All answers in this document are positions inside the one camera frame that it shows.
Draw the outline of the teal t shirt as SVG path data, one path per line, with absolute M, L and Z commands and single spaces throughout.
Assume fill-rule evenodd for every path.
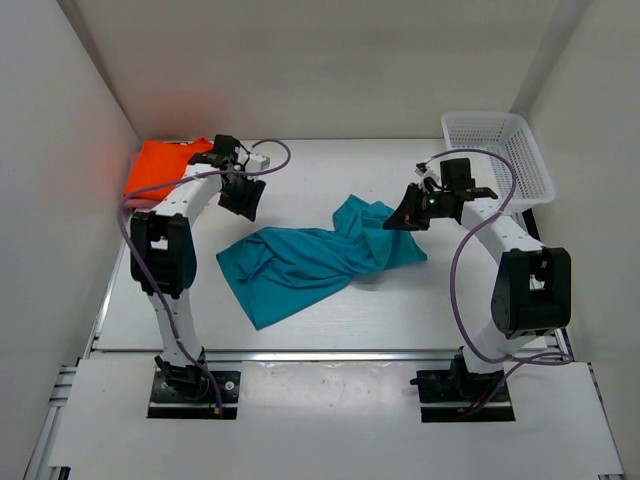
M 265 227 L 216 254 L 255 329 L 284 320 L 344 289 L 354 278 L 427 261 L 406 231 L 385 230 L 393 210 L 349 196 L 333 228 Z

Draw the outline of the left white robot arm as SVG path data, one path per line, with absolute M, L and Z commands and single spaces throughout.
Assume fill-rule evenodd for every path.
M 209 201 L 250 221 L 266 183 L 268 157 L 246 149 L 228 135 L 195 153 L 171 191 L 154 208 L 136 212 L 129 223 L 130 271 L 155 311 L 163 351 L 155 358 L 166 384 L 188 400 L 215 391 L 205 371 L 204 346 L 197 338 L 189 291 L 197 272 L 192 226 Z

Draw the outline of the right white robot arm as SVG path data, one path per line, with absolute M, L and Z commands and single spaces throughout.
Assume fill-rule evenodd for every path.
M 384 222 L 386 230 L 426 231 L 435 219 L 453 219 L 466 231 L 454 252 L 449 296 L 464 340 L 462 366 L 449 375 L 449 387 L 470 400 L 486 384 L 485 377 L 501 371 L 507 361 L 533 338 L 566 326 L 571 317 L 571 257 L 564 248 L 550 248 L 530 236 L 507 214 L 512 197 L 499 197 L 477 185 L 469 150 L 453 151 L 434 172 L 429 162 L 416 166 L 420 179 L 408 185 L 397 209 Z M 457 269 L 466 245 L 477 239 L 497 265 L 490 299 L 491 317 L 470 336 L 457 299 Z

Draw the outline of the pink t shirt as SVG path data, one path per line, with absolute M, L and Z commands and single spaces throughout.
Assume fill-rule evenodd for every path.
M 150 164 L 140 160 L 140 153 L 136 152 L 129 158 L 129 171 L 122 195 L 155 185 L 158 178 Z M 152 208 L 160 202 L 157 193 L 141 193 L 125 202 L 129 209 Z

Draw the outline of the orange t shirt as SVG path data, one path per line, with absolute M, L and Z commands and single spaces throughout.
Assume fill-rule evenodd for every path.
M 185 144 L 145 140 L 133 161 L 123 194 L 180 180 L 189 160 L 195 154 L 207 152 L 212 148 L 213 143 L 205 138 Z

